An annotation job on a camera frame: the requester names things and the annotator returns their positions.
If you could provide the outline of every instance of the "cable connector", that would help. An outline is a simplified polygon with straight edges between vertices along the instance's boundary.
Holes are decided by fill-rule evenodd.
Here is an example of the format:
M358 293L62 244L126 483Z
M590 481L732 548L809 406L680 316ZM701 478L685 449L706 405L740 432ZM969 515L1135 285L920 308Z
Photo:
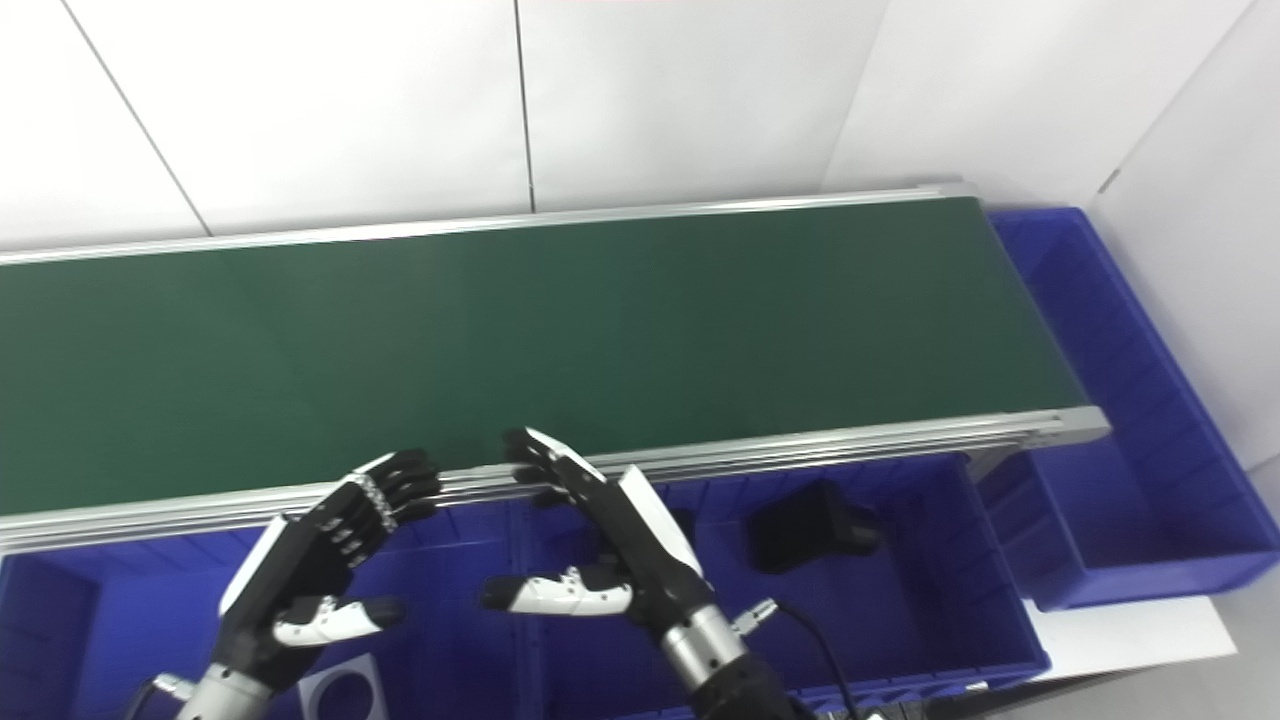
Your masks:
M778 611L778 603L772 597L767 597L751 606L750 610L733 619L733 632L745 638L755 632L765 620Z
M151 684L155 689L177 700L178 702L187 702L191 700L191 694L196 692L196 683L192 683L186 678L179 678L173 673L160 673L155 678L151 678Z

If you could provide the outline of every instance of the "blue plastic bin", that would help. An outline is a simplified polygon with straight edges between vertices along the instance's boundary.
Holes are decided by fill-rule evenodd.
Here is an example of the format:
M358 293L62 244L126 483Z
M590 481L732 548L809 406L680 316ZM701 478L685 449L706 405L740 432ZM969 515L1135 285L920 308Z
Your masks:
M819 475L876 507L886 546L783 577L746 564L740 520ZM960 460L687 482L662 489L696 511L696 546L726 611L792 600L826 629L865 703L1018 683L1048 661ZM134 688L204 670L223 587L257 530L8 557L0 573L0 717L116 720ZM681 689L645 634L621 618L540 619L476 605L493 574L558 570L595 556L570 507L527 501L453 507L411 527L361 568L353 594L401 594L408 619L325 651L317 669L371 652L392 717L602 720L672 708ZM785 616L750 639L814 705L838 702L813 639ZM154 697L145 717L170 717ZM300 717L296 692L270 717Z
M785 575L751 570L742 520L817 478L876 511L884 546L869 557L829 556ZM987 682L1020 683L1048 667L982 506L957 456L686 482L660 488L694 511L707 578L732 615L764 597L806 610L824 629L859 703L920 700ZM595 534L571 507L535 516L538 565L596 556ZM621 618L540 619L548 716L557 720L685 717L682 692L643 633ZM818 707L840 698L814 639L778 615L748 641L791 691Z
M1280 559L1280 532L1076 209L991 218L1114 433L1014 456L979 492L1042 610L1217 593Z

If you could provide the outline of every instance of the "black cable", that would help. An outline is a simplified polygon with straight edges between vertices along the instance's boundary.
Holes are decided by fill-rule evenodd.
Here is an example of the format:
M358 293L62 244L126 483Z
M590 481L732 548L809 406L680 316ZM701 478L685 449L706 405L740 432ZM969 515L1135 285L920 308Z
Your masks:
M129 708L124 711L124 720L138 720L142 717L142 707L146 706L147 700L151 698L151 693L154 692L156 692L156 685L151 680L138 685L137 692L133 693L133 700L129 701Z
M831 665L831 674L836 676L836 687L840 688L840 697L845 701L845 710L849 711L849 720L856 720L858 712L854 710L854 697L849 694L849 680L845 679L845 671L840 669L840 661L836 660L836 652L831 650L831 643L827 642L827 635L822 633L822 628L818 623L814 623L813 618L808 612L797 609L796 606L782 601L773 600L777 603L778 610L790 615L796 623L800 623L809 630L810 634L822 646L822 653L827 656L827 665Z

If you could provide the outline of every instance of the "robotic hand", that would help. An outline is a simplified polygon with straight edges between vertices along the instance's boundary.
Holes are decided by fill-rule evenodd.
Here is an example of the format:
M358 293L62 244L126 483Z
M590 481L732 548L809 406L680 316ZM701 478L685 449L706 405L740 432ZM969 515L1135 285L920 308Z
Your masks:
M700 720L792 720L810 712L742 643L716 605L701 565L639 468L608 479L563 443L531 428L506 436L521 483L548 483L599 527L617 568L570 568L554 577L497 577L480 602L509 612L613 615L649 632L675 667Z
M435 512L438 475L421 450L393 452L352 470L300 518L271 520L219 602L205 676L195 687L164 687L172 675L156 680L186 701L178 719L256 720L325 644L399 621L403 606L394 597L342 593L397 527Z

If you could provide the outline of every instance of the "white backdrop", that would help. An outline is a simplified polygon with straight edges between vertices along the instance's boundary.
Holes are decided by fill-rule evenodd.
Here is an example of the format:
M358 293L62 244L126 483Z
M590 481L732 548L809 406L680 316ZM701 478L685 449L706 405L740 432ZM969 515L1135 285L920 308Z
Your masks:
M518 0L539 209L1084 202L1245 3ZM513 0L69 5L214 233L529 209ZM0 13L0 250L196 234L60 3Z
M0 249L200 232L61 5L0 3Z
M1088 210L1240 460L1280 454L1280 0Z
M893 0L823 190L1085 202L1248 0Z
M511 0L70 6L215 234L529 210Z

